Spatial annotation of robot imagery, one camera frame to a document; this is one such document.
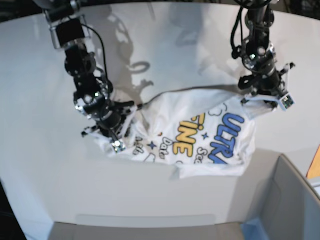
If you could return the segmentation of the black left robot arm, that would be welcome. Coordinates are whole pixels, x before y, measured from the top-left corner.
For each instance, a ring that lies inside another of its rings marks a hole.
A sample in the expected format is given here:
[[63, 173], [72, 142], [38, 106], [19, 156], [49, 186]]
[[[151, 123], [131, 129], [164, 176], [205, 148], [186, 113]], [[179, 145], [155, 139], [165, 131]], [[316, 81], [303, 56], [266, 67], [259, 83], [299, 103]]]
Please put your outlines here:
[[275, 22], [270, 0], [238, 0], [239, 11], [231, 31], [233, 59], [241, 59], [250, 75], [240, 77], [238, 88], [249, 90], [241, 101], [263, 101], [272, 108], [288, 110], [295, 101], [288, 90], [289, 73], [296, 65], [287, 63], [278, 70], [277, 54], [270, 40], [270, 28]]

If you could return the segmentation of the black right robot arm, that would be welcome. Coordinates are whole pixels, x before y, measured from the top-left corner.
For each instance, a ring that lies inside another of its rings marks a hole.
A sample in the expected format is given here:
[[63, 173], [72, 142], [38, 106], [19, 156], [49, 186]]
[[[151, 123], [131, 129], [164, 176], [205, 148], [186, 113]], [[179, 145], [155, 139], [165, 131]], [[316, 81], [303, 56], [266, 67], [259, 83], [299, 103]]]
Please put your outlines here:
[[112, 142], [128, 132], [135, 110], [132, 100], [114, 99], [114, 86], [109, 80], [107, 62], [97, 66], [96, 54], [88, 52], [85, 40], [98, 32], [86, 24], [79, 0], [36, 0], [47, 20], [53, 46], [65, 53], [64, 68], [73, 78], [75, 109], [95, 126], [86, 128], [83, 137], [98, 133]]

